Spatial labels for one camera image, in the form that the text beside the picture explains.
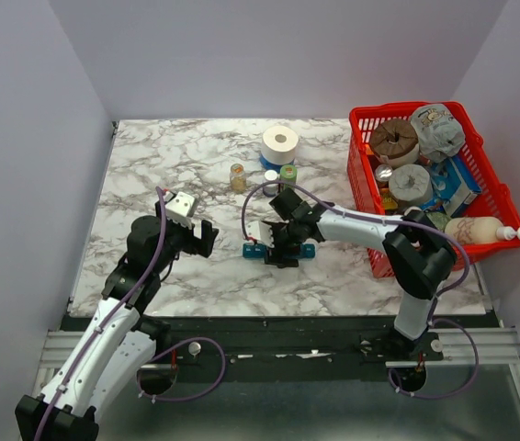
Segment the red plastic basket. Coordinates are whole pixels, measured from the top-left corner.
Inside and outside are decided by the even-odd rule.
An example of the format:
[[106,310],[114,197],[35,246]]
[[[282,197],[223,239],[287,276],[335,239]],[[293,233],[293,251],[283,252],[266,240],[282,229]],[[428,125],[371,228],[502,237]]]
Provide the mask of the red plastic basket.
[[[426,104],[430,103],[393,103],[378,107],[357,107],[350,112],[352,139],[348,155],[348,175],[358,210],[375,214],[384,214],[385,212],[382,208],[379,188],[372,171],[372,166],[376,164],[376,158],[367,154],[367,143],[372,131],[387,119],[408,119],[419,106]],[[519,228],[520,217],[511,200],[509,188],[499,182],[497,175],[492,170],[491,163],[482,150],[482,137],[474,130],[466,110],[456,102],[443,104],[452,112],[452,115],[464,129],[466,144],[460,150],[459,155],[466,162],[482,189],[482,195],[472,202],[465,215],[494,216],[500,219],[504,225],[512,226],[515,229]],[[469,255],[470,262],[478,262],[498,251],[517,247],[520,247],[520,241],[513,239],[509,242],[466,245],[464,249]],[[389,259],[385,254],[368,249],[368,256],[374,277],[390,277],[393,275]],[[460,269],[463,266],[464,261],[458,254],[458,261],[454,269]]]

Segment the white tape roll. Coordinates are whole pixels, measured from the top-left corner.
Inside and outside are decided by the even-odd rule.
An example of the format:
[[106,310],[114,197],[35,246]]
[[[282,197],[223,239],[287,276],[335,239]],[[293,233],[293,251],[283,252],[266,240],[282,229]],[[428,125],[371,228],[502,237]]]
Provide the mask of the white tape roll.
[[290,164],[295,160],[299,135],[284,126],[274,126],[262,135],[261,153],[272,164]]

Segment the marble table top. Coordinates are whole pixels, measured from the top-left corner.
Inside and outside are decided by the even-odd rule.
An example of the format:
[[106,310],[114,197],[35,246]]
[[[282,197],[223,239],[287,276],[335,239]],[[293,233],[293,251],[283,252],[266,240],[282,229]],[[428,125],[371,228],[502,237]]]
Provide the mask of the marble table top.
[[[229,187],[230,166],[243,164],[248,183],[262,182],[262,133],[282,124],[300,136],[298,183],[324,200],[353,208],[346,175],[351,130],[345,119],[175,119],[121,121],[109,160],[70,313],[95,312],[107,275],[125,252],[131,223],[153,213],[155,186],[198,195],[195,219],[220,229],[209,259],[181,254],[148,307],[154,316],[395,314],[401,289],[372,276],[365,248],[320,243],[299,268],[277,269],[242,258],[244,195]],[[261,193],[247,220],[276,215]],[[484,313],[475,276],[439,302],[438,313]]]

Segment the blue object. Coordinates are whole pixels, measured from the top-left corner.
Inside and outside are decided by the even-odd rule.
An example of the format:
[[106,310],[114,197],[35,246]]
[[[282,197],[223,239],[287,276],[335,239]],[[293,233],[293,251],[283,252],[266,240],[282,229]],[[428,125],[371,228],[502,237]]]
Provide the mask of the blue object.
[[430,167],[435,195],[442,199],[446,214],[460,217],[481,193],[472,173],[459,155],[447,158]]
[[[266,254],[266,245],[257,243],[256,245],[245,243],[242,247],[242,256],[244,259],[264,259]],[[315,257],[315,245],[312,243],[304,243],[300,246],[300,252],[296,255],[285,255],[287,259],[312,259]]]
[[280,173],[280,168],[283,165],[289,165],[289,164],[293,165],[294,163],[295,163],[295,160],[291,161],[290,163],[286,163],[286,164],[272,164],[272,163],[269,163],[268,160],[262,154],[260,154],[260,164],[262,164],[262,166],[266,170],[274,170],[277,173]]

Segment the can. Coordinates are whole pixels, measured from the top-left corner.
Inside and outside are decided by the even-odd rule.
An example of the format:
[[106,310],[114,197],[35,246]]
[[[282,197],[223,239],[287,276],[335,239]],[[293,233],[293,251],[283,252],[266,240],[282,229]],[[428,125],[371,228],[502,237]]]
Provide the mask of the can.
[[[297,167],[292,164],[286,164],[280,167],[280,180],[289,182],[290,184],[297,184]],[[278,184],[278,191],[286,188],[286,185]]]
[[[268,181],[277,181],[278,173],[274,170],[268,170],[264,173],[264,182]],[[264,196],[272,198],[278,194],[278,184],[268,184],[267,186],[262,187],[262,193]]]
[[374,178],[377,181],[379,188],[389,186],[390,176],[392,175],[392,167],[388,164],[381,164],[374,171]]

